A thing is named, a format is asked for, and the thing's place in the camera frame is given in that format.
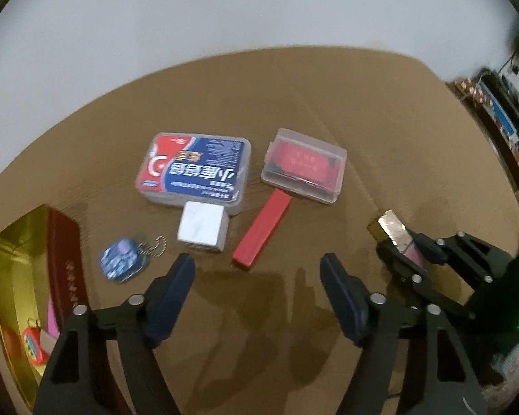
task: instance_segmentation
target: white wall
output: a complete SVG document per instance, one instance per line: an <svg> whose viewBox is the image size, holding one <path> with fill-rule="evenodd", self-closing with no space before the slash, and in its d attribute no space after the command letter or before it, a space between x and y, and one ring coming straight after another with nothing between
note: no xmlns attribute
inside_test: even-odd
<svg viewBox="0 0 519 415"><path fill-rule="evenodd" d="M0 172L84 104L192 59L365 46L449 80L499 67L518 31L507 0L11 0L0 15Z"/></svg>

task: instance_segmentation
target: metal chain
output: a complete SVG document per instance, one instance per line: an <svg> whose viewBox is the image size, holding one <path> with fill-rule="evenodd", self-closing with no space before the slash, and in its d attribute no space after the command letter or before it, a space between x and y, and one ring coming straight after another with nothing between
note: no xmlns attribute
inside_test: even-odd
<svg viewBox="0 0 519 415"><path fill-rule="evenodd" d="M155 251L162 246L162 250L159 253L156 253ZM142 251L142 254L148 256L148 257L160 257L167 247L167 237L166 236L158 236L156 238L156 244L155 246L151 247L145 242L142 242L138 248Z"/></svg>

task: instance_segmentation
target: blue coin purse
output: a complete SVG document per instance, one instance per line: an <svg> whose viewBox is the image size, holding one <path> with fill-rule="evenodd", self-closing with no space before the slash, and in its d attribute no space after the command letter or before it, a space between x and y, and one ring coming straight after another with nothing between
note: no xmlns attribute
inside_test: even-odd
<svg viewBox="0 0 519 415"><path fill-rule="evenodd" d="M130 238L121 238L100 256L100 267L109 280L122 283L144 270L148 257L139 244Z"/></svg>

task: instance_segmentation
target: plastic box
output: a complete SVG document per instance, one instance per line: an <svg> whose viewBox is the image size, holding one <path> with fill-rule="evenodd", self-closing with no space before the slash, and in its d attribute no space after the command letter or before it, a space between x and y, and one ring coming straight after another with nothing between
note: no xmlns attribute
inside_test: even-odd
<svg viewBox="0 0 519 415"><path fill-rule="evenodd" d="M156 135L135 187L149 200L183 207L187 201L242 209L251 146L240 137L162 132Z"/></svg>
<svg viewBox="0 0 519 415"><path fill-rule="evenodd" d="M342 189L346 150L300 132L281 128L265 156L266 183L327 204Z"/></svg>

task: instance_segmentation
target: table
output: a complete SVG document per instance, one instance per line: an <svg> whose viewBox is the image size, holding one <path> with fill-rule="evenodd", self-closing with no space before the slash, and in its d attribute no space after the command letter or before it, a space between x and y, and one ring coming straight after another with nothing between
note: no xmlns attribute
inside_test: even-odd
<svg viewBox="0 0 519 415"><path fill-rule="evenodd" d="M246 273L231 266L230 254L272 191L260 171L280 127L347 149L343 192L331 206L294 199ZM134 190L160 131L250 140L244 210L230 221L222 254L178 243L181 210L154 205ZM0 175L0 231L42 203L81 226L93 308L144 291L178 253L193 254L194 286L172 338L155 351L183 413L336 411L360 350L340 333L319 281L319 259L335 252L372 292L385 292L390 276L366 226L386 209L435 238L461 229L510 253L519 234L508 178L446 85L417 60L353 48L218 56L120 87L50 129ZM97 259L109 244L160 234L170 239L166 252L143 273L122 285L103 277ZM465 284L448 267L435 272L441 289L465 300ZM127 394L114 349L110 360ZM396 366L397 391L403 366ZM0 370L18 412L28 413L1 349Z"/></svg>

